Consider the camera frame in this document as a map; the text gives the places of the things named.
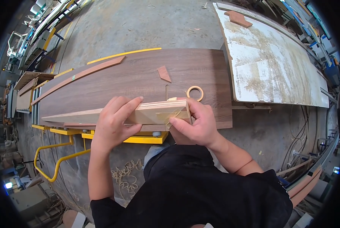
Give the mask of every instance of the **right hand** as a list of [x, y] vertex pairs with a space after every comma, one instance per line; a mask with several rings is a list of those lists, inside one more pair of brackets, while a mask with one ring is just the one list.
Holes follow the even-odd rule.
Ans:
[[195, 118], [193, 125], [176, 117], [170, 118], [169, 122], [194, 143], [211, 148], [220, 136], [211, 106], [204, 105], [193, 98], [186, 98], [186, 100], [191, 115]]

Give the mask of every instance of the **forearm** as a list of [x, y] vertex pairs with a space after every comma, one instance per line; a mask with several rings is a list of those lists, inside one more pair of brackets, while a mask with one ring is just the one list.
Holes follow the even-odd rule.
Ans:
[[236, 173], [241, 176], [250, 173], [263, 173], [263, 170], [247, 151], [231, 143], [221, 134], [217, 136], [217, 140], [209, 148], [229, 173]]
[[114, 200], [109, 153], [107, 155], [102, 155], [95, 153], [95, 151], [91, 152], [87, 179], [90, 200], [99, 200], [107, 197]]

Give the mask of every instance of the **masking tape roll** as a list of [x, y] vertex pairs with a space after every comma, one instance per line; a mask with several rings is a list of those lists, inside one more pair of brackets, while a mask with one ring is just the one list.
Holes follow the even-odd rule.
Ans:
[[200, 92], [200, 98], [199, 98], [197, 101], [201, 101], [201, 100], [203, 99], [204, 92], [203, 92], [202, 88], [200, 88], [199, 86], [194, 85], [194, 86], [190, 87], [190, 88], [188, 89], [188, 92], [186, 92], [186, 96], [190, 98], [190, 91], [191, 91], [192, 89], [197, 89], [197, 90], [199, 90], [199, 92]]

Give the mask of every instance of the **workbench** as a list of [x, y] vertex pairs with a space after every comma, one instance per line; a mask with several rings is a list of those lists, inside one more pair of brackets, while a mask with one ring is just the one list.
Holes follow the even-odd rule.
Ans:
[[252, 23], [230, 22], [213, 3], [227, 51], [235, 101], [329, 107], [327, 82], [310, 62], [304, 44], [262, 15], [222, 4]]

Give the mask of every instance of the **light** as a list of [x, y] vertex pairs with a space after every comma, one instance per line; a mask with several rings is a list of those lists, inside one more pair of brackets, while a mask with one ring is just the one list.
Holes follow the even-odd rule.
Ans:
[[13, 186], [11, 182], [5, 184], [6, 189], [10, 189]]

